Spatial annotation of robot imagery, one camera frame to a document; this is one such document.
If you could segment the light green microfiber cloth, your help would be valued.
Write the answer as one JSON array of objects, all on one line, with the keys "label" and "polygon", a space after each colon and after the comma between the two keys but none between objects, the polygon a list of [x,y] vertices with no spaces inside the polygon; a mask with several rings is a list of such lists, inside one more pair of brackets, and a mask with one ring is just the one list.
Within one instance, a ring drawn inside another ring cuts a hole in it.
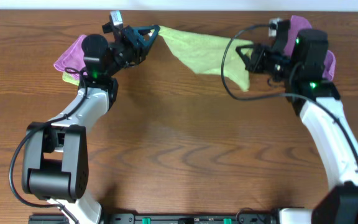
[{"label": "light green microfiber cloth", "polygon": [[249,40],[236,39],[228,50],[230,39],[208,34],[185,32],[161,26],[158,32],[171,53],[195,74],[220,75],[233,81],[242,91],[250,87],[249,72],[236,53],[239,45],[248,45]]}]

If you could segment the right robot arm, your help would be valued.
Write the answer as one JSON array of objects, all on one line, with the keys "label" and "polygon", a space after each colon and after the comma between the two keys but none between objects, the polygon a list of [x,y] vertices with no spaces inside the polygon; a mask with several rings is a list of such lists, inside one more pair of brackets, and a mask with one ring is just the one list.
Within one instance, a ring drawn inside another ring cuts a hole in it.
[{"label": "right robot arm", "polygon": [[277,223],[358,223],[358,142],[334,83],[323,77],[327,33],[302,29],[290,57],[273,47],[236,47],[246,70],[285,83],[285,97],[310,132],[323,162],[329,192],[314,209],[281,208]]}]

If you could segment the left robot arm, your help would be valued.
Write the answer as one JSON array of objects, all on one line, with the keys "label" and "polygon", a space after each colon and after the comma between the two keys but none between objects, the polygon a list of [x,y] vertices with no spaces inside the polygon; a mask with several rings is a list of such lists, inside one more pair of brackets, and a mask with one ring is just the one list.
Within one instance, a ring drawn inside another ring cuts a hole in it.
[{"label": "left robot arm", "polygon": [[87,191],[89,176],[86,135],[117,97],[114,74],[142,63],[160,28],[119,27],[108,22],[104,33],[114,42],[91,34],[81,44],[85,66],[67,67],[80,77],[76,98],[56,117],[33,122],[17,150],[24,152],[22,189],[57,207],[70,223],[102,223],[102,206]]}]

